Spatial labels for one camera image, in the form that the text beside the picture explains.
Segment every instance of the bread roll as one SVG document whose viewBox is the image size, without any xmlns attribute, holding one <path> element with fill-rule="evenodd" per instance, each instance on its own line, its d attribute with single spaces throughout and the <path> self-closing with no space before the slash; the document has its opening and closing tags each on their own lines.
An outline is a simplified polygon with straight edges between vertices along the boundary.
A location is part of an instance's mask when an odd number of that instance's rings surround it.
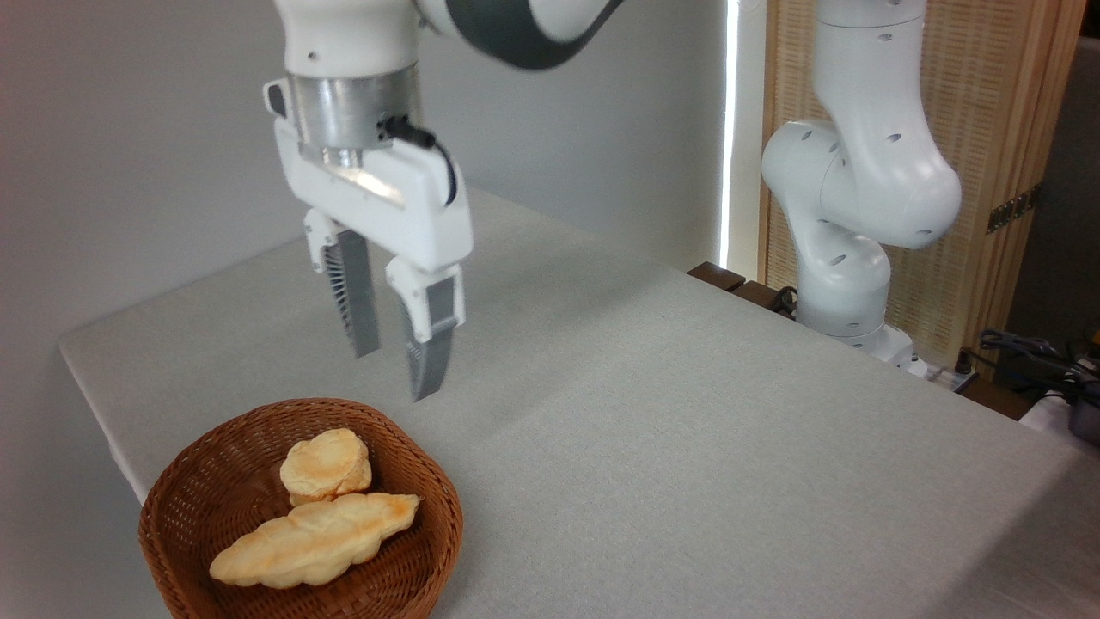
<svg viewBox="0 0 1100 619">
<path fill-rule="evenodd" d="M 222 551 L 210 576 L 230 585 L 286 589 L 323 585 L 377 554 L 382 541 L 413 524 L 415 495 L 345 495 L 311 502 L 261 524 Z"/>
<path fill-rule="evenodd" d="M 290 505 L 332 499 L 371 486 L 366 445 L 348 429 L 330 430 L 301 441 L 286 455 L 279 478 Z"/>
</svg>

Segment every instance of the wicker basket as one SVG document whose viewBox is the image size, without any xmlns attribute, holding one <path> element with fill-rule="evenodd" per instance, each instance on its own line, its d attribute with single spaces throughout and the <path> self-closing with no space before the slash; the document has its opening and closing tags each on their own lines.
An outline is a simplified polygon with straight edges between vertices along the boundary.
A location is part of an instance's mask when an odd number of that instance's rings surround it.
<svg viewBox="0 0 1100 619">
<path fill-rule="evenodd" d="M 372 491 L 419 495 L 413 527 L 328 585 L 235 587 L 210 577 L 213 557 L 290 510 L 278 469 L 287 451 L 333 428 L 370 450 Z M 288 400 L 223 423 L 161 474 L 142 509 L 142 551 L 174 617 L 427 617 L 454 568 L 462 509 L 443 471 L 385 416 L 345 400 Z"/>
</svg>

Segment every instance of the black wire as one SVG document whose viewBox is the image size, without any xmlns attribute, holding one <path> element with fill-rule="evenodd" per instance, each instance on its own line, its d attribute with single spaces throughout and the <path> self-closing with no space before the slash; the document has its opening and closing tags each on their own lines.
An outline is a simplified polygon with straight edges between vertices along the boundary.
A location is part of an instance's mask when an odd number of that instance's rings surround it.
<svg viewBox="0 0 1100 619">
<path fill-rule="evenodd" d="M 451 153 L 447 152 L 443 144 L 436 142 L 436 150 L 439 154 L 443 155 L 443 161 L 447 162 L 447 177 L 451 181 L 451 192 L 447 196 L 447 203 L 443 206 L 451 206 L 454 202 L 454 198 L 459 196 L 459 175 L 454 172 L 454 162 L 451 161 Z"/>
<path fill-rule="evenodd" d="M 784 309 L 788 314 L 794 314 L 798 305 L 799 289 L 794 286 L 783 286 L 779 288 L 776 298 L 779 300 L 779 308 Z"/>
<path fill-rule="evenodd" d="M 1014 371 L 1013 368 L 1008 367 L 1008 363 L 1011 362 L 1012 360 L 1010 360 L 1005 364 L 998 364 L 977 355 L 970 349 L 963 349 L 960 352 L 967 353 L 974 361 L 986 364 L 987 366 L 990 366 L 991 368 L 998 372 L 1004 372 L 1013 376 L 1014 378 L 1030 383 L 1036 386 L 1037 388 L 1043 388 L 1048 391 L 1057 391 L 1063 396 L 1067 397 L 1066 398 L 1067 401 L 1069 401 L 1069 399 L 1072 398 L 1074 401 L 1084 400 L 1085 402 L 1088 402 L 1093 407 L 1100 407 L 1100 396 L 1098 396 L 1098 394 L 1096 394 L 1094 391 L 1089 391 L 1087 387 L 1082 387 L 1082 384 L 1078 380 L 1070 382 L 1067 379 L 1063 379 L 1060 382 L 1053 382 L 1034 376 L 1027 376 Z M 1013 360 L 1019 360 L 1019 358 L 1020 358 L 1019 356 L 1013 357 Z"/>
<path fill-rule="evenodd" d="M 427 129 L 422 129 L 413 124 L 408 115 L 402 117 L 389 117 L 386 120 L 378 123 L 380 129 L 384 129 L 386 133 L 389 133 L 394 137 L 399 137 L 420 146 L 421 148 L 436 148 L 439 154 L 443 155 L 443 161 L 447 162 L 447 179 L 450 185 L 450 191 L 447 195 L 447 202 L 443 206 L 451 206 L 454 199 L 459 196 L 459 174 L 455 170 L 454 162 L 451 159 L 451 153 L 447 152 L 443 144 L 439 143 L 436 139 L 436 134 Z"/>
</svg>

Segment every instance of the metal hinge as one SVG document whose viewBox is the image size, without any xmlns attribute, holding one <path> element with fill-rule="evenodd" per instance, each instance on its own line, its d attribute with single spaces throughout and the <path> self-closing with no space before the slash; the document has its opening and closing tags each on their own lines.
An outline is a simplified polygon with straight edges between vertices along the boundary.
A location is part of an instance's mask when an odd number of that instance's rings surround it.
<svg viewBox="0 0 1100 619">
<path fill-rule="evenodd" d="M 1034 187 L 991 210 L 989 212 L 989 223 L 986 225 L 986 233 L 991 234 L 1000 230 L 1013 220 L 1023 217 L 1028 210 L 1037 207 L 1042 189 L 1043 183 L 1037 183 Z"/>
</svg>

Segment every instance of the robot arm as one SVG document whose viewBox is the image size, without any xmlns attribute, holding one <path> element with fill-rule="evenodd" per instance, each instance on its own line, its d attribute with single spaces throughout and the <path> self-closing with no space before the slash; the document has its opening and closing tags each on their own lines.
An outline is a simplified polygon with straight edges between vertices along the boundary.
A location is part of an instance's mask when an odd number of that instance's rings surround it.
<svg viewBox="0 0 1100 619">
<path fill-rule="evenodd" d="M 402 299 L 414 400 L 442 385 L 473 250 L 462 172 L 416 125 L 418 25 L 541 69 L 576 54 L 620 1 L 275 0 L 287 75 L 265 98 L 287 183 L 310 207 L 314 268 L 363 356 L 380 345 L 367 241 L 395 255 L 386 280 Z"/>
<path fill-rule="evenodd" d="M 525 69 L 556 67 L 596 34 L 623 0 L 416 0 L 437 31 Z"/>
<path fill-rule="evenodd" d="M 798 252 L 799 322 L 914 374 L 912 341 L 884 324 L 879 242 L 926 246 L 961 202 L 921 104 L 925 4 L 818 0 L 814 91 L 833 120 L 784 124 L 762 165 Z"/>
</svg>

